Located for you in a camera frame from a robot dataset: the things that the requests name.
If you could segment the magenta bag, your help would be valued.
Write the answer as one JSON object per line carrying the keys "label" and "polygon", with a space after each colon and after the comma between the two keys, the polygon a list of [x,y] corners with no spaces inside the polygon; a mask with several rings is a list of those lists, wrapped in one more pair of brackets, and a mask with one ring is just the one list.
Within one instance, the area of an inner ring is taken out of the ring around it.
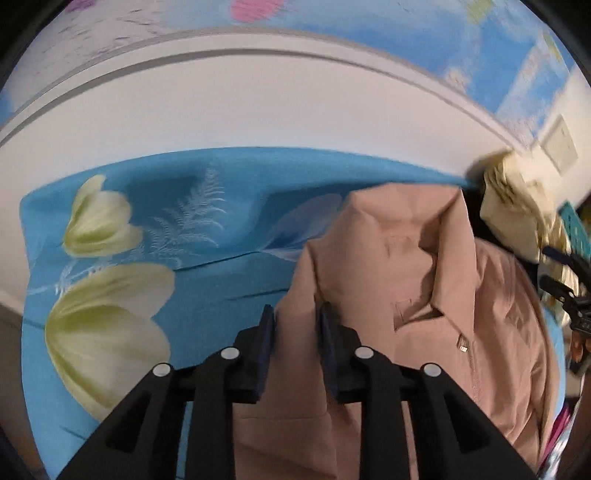
{"label": "magenta bag", "polygon": [[544,452],[543,461],[539,474],[545,475],[558,465],[559,459],[564,451],[568,437],[572,430],[572,422],[575,408],[566,401],[556,417],[549,442]]}

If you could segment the cream yellow garment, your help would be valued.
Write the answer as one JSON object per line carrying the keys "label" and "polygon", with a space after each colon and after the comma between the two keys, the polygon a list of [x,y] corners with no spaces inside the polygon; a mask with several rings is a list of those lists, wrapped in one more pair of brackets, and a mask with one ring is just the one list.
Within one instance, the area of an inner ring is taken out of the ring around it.
{"label": "cream yellow garment", "polygon": [[546,246],[570,253],[571,241],[552,195],[540,181],[524,179],[520,159],[514,151],[501,151],[479,161],[484,187],[480,217],[503,246],[536,264],[539,275],[578,294],[579,281],[570,267],[542,253]]}

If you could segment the white double wall socket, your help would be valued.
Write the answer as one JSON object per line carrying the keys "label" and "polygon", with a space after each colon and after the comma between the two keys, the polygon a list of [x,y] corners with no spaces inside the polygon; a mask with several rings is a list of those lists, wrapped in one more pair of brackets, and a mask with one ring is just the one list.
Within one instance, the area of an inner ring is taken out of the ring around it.
{"label": "white double wall socket", "polygon": [[560,175],[565,174],[578,160],[574,140],[562,115],[556,118],[543,138],[541,148]]}

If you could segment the turquoise perforated plastic basket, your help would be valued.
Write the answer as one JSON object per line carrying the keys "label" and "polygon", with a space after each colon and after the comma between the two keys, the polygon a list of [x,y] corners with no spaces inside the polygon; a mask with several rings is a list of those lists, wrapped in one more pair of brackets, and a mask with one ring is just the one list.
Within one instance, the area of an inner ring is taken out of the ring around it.
{"label": "turquoise perforated plastic basket", "polygon": [[570,202],[565,202],[559,209],[572,251],[586,260],[590,259],[591,249],[587,230]]}

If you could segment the colourful wall map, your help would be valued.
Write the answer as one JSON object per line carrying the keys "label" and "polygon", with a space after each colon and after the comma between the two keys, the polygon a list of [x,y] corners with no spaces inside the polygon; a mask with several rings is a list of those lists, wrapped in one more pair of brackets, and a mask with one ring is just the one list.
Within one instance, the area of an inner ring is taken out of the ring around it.
{"label": "colourful wall map", "polygon": [[488,110],[526,145],[575,64],[519,1],[73,1],[21,57],[2,88],[1,116],[117,49],[230,27],[331,36],[401,58]]}

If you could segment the blue floral bed sheet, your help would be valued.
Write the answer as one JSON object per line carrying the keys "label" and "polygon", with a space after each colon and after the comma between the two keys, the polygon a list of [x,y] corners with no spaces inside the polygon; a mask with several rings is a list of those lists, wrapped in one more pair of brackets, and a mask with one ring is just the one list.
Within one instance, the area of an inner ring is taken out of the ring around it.
{"label": "blue floral bed sheet", "polygon": [[162,264],[175,274],[156,323],[175,366],[197,364],[290,286],[308,239],[321,236],[349,192],[384,183],[462,185],[460,176],[389,159],[295,148],[174,152],[98,169],[125,197],[142,242],[110,257],[77,259],[62,247],[75,193],[89,172],[46,185],[20,204],[30,280],[22,379],[45,470],[56,478],[96,428],[50,363],[42,329],[51,307],[89,274],[118,264]]}

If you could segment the pink jacket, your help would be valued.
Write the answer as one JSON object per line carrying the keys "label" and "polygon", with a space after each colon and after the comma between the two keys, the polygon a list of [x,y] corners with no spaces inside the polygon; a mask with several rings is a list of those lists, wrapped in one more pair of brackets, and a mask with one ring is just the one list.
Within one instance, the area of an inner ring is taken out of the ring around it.
{"label": "pink jacket", "polygon": [[276,307],[259,403],[235,407],[240,479],[355,479],[361,411],[329,399],[315,314],[329,303],[396,364],[440,365],[532,468],[558,397],[557,359],[521,264],[474,236],[462,192],[388,184],[349,194],[301,253]]}

